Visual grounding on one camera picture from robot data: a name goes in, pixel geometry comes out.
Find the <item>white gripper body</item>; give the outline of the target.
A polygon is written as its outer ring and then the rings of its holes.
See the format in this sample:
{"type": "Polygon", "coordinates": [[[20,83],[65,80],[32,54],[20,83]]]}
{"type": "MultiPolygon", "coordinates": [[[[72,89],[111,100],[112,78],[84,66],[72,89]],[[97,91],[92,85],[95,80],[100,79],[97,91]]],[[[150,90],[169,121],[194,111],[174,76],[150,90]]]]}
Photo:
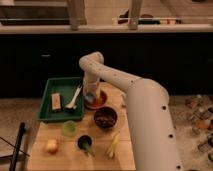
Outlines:
{"type": "Polygon", "coordinates": [[[89,77],[85,76],[83,78],[83,92],[84,94],[91,93],[93,95],[100,94],[100,80],[99,79],[90,79],[89,77]]]}

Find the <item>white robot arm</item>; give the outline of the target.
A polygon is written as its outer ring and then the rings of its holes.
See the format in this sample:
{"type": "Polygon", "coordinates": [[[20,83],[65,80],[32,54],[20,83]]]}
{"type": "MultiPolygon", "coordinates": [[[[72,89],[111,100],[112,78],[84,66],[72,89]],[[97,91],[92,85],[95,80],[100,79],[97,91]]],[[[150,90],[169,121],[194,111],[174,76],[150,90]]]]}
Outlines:
{"type": "Polygon", "coordinates": [[[169,111],[167,90],[152,79],[104,65],[94,52],[80,58],[84,87],[102,79],[126,93],[126,110],[136,171],[184,171],[169,111]]]}

